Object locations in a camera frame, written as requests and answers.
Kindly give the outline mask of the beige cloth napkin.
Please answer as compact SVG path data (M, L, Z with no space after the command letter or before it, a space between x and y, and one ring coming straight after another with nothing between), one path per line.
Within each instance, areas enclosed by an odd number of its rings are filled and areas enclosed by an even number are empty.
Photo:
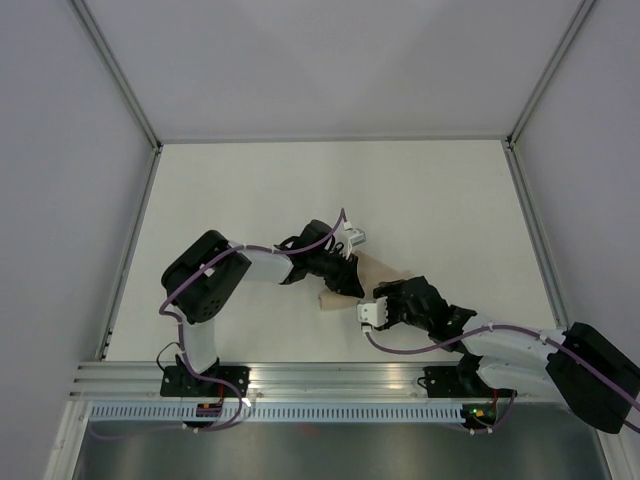
M373 298L373 290L379 284L408 280L414 276L410 270L397 270L364 252L356 251L355 255L359 258L358 276L365 292L364 299L366 301ZM321 311L330 312L354 308L358 304L359 299L339 295L325 289L319 294L318 301Z

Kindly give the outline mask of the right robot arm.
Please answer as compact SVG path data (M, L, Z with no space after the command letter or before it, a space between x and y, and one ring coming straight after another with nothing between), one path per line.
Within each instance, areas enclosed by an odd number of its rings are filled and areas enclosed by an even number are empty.
M365 335L406 325L425 332L427 352L461 358L448 395L532 396L566 406L587 425L617 434L639 408L639 368L592 326L533 329L448 303L423 276L383 282L357 307Z

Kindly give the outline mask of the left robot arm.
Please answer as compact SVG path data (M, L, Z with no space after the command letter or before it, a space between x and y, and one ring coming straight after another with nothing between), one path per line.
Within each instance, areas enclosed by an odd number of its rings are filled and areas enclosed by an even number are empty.
M365 232L344 216L334 226L314 219L300 234L272 247L206 231L161 276L167 299L159 313L178 322L179 358L187 365L184 385L198 396L216 389L219 356L213 322L241 282L291 285L313 275L340 299L362 299L354 250L365 241Z

